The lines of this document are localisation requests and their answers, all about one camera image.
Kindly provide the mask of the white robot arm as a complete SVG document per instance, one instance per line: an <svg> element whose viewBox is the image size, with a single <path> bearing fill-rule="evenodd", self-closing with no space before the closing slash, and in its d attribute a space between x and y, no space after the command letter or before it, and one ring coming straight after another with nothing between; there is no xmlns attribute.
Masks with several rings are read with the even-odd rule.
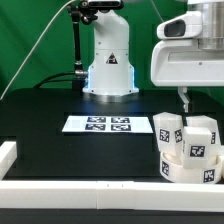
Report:
<svg viewBox="0 0 224 224"><path fill-rule="evenodd" d="M94 60L84 91L116 101L138 92L129 63L129 25L116 11L122 0L87 0L93 11ZM189 109L191 86L224 86L224 0L187 0L185 14L157 27L151 58L151 81L176 87Z"/></svg>

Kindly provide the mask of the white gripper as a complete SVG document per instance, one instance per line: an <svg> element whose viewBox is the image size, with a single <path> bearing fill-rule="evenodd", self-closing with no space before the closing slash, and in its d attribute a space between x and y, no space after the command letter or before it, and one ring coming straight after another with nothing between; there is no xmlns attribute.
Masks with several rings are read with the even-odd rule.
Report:
<svg viewBox="0 0 224 224"><path fill-rule="evenodd" d="M151 80L156 86L178 86L183 109L189 112L189 86L224 86L224 49L203 49L202 13L185 14L157 27L151 58Z"/></svg>

